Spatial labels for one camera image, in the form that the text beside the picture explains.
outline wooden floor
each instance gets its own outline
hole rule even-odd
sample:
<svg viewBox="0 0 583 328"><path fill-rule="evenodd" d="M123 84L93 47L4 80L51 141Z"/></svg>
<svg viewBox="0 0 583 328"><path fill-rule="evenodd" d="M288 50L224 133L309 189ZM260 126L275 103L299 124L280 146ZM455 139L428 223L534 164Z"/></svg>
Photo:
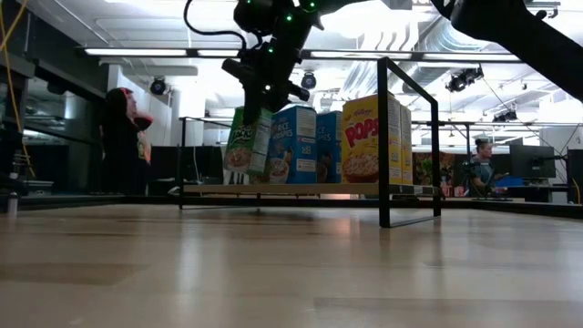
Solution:
<svg viewBox="0 0 583 328"><path fill-rule="evenodd" d="M376 220L163 206L0 217L0 327L583 326L583 222Z"/></svg>

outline green cereal box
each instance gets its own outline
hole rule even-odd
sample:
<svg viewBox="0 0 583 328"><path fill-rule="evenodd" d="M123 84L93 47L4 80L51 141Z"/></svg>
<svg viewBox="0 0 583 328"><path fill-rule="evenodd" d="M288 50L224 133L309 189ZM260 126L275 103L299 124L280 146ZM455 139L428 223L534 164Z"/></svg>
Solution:
<svg viewBox="0 0 583 328"><path fill-rule="evenodd" d="M261 175L264 172L272 116L269 110L262 109L255 123L243 125L243 108L235 109L225 153L226 170L250 175Z"/></svg>

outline yellow cereal box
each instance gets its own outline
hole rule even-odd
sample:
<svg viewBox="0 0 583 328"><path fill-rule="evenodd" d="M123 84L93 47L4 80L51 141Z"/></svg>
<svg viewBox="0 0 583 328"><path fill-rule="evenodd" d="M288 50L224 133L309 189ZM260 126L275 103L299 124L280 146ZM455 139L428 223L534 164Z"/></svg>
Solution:
<svg viewBox="0 0 583 328"><path fill-rule="evenodd" d="M413 184L413 141L411 135L411 110L401 106L401 161L403 184Z"/></svg>
<svg viewBox="0 0 583 328"><path fill-rule="evenodd" d="M389 95L390 183L401 184L401 104ZM378 97L347 101L343 109L343 183L379 180Z"/></svg>

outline blue cereal box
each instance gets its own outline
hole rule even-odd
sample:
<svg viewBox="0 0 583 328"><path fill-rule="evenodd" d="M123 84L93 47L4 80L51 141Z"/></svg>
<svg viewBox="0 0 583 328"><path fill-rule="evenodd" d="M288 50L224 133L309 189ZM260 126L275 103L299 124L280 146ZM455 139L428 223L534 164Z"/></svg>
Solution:
<svg viewBox="0 0 583 328"><path fill-rule="evenodd" d="M318 183L342 181L343 113L333 111L316 118Z"/></svg>
<svg viewBox="0 0 583 328"><path fill-rule="evenodd" d="M316 111L284 109L271 120L269 172L271 184L316 183Z"/></svg>

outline woman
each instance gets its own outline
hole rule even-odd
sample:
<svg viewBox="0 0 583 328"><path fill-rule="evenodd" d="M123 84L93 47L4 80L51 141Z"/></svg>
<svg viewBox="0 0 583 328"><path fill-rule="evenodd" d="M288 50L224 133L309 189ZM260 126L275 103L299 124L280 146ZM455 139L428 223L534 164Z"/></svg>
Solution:
<svg viewBox="0 0 583 328"><path fill-rule="evenodd" d="M115 88L107 93L101 125L103 191L145 195L148 185L150 145L144 131L152 118L139 115L133 92Z"/></svg>
<svg viewBox="0 0 583 328"><path fill-rule="evenodd" d="M495 186L495 182L505 177L507 174L494 174L492 158L492 145L480 139L476 140L477 155L470 160L472 170L470 178L472 185L479 194L485 196Z"/></svg>

